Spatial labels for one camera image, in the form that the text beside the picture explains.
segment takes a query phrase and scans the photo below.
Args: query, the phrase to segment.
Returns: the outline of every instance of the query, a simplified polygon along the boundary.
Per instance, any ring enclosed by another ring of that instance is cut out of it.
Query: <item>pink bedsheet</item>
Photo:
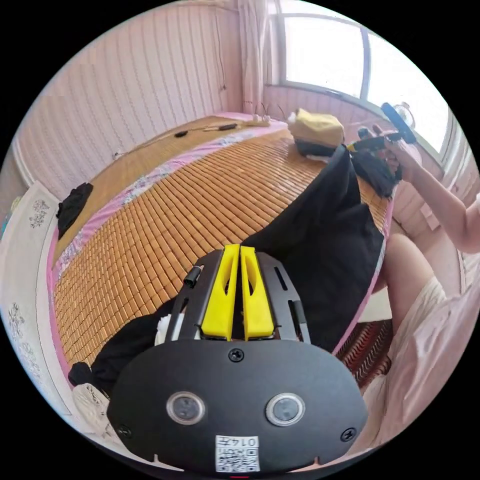
[[[252,118],[251,115],[232,112],[221,113],[219,114],[219,116],[223,118],[231,118],[233,120],[250,120]],[[75,236],[71,244],[60,255],[60,258],[57,260],[53,268],[51,268],[50,266],[53,264],[53,256],[58,241],[58,229],[55,229],[55,233],[50,244],[47,260],[48,268],[46,272],[46,283],[48,289],[50,328],[53,344],[55,345],[58,361],[60,362],[65,377],[68,376],[70,367],[63,352],[62,342],[57,327],[54,290],[57,282],[62,277],[63,272],[67,269],[67,267],[70,265],[70,262],[82,250],[84,245],[89,241],[93,234],[124,205],[137,198],[143,192],[148,190],[151,186],[156,184],[159,180],[170,175],[179,168],[188,165],[195,160],[199,160],[206,155],[209,155],[229,145],[242,142],[243,140],[249,138],[260,137],[270,134],[272,132],[276,132],[280,129],[285,128],[285,126],[286,124],[284,122],[272,120],[270,127],[248,128],[239,132],[234,132],[222,138],[218,138],[216,140],[204,143],[194,148],[193,150],[184,152],[165,162],[163,165],[160,165],[158,168],[155,168],[148,175],[140,177],[132,185],[127,187],[110,202],[108,202],[104,207],[102,207],[98,212],[96,212],[90,218],[90,220],[88,220],[88,222],[80,229],[78,234]]]

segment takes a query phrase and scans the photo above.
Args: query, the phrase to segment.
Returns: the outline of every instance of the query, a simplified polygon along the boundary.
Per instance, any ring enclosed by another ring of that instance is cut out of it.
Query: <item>window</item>
[[[416,132],[440,152],[449,123],[449,106],[432,82],[402,52],[369,34],[371,60],[367,100],[380,106],[406,102]]]
[[[452,129],[452,114],[438,90],[397,48],[358,22],[313,3],[271,0],[277,19],[281,79],[341,93],[378,111],[384,102],[405,102],[419,142],[441,158]]]
[[[357,26],[323,18],[285,18],[288,82],[318,85],[360,98],[363,50]]]

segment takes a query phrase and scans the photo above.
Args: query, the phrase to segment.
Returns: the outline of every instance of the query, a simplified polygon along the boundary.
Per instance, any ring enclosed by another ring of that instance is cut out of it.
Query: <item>bamboo mat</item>
[[[134,150],[121,156],[111,163],[105,170],[100,172],[90,183],[93,191],[88,197],[85,207],[75,220],[74,224],[65,232],[58,241],[53,255],[55,265],[63,251],[72,243],[80,229],[88,222],[92,215],[120,192],[129,187],[142,175],[149,174],[156,167],[183,152],[198,147],[201,144],[211,142],[226,135],[231,135],[232,130],[225,131],[190,131],[188,135],[175,138],[174,134],[182,130],[199,129],[201,127],[224,125],[232,123],[231,118],[208,116],[199,120],[191,121],[177,128],[173,128],[147,143],[138,146]],[[235,132],[244,130],[239,127]]]
[[[301,157],[284,129],[217,150],[125,205],[55,287],[67,361],[91,364],[125,322],[176,295],[198,257],[265,227],[324,166]],[[383,231],[388,200],[358,182],[362,201]]]

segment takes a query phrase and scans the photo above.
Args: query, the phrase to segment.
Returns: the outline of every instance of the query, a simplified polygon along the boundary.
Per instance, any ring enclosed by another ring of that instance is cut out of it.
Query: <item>black cable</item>
[[[220,61],[220,68],[221,68],[221,78],[223,80],[223,85],[221,86],[222,90],[226,90],[227,86],[225,85],[225,70],[224,70],[224,63],[222,61],[222,42],[220,40],[220,27],[219,27],[219,19],[217,12],[215,12],[215,27],[216,27],[216,37],[218,39],[218,60]]]

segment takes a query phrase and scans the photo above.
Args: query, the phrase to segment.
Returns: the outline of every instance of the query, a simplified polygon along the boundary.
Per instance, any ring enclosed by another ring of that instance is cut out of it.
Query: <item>qr code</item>
[[[259,472],[259,438],[257,436],[215,437],[217,472]]]

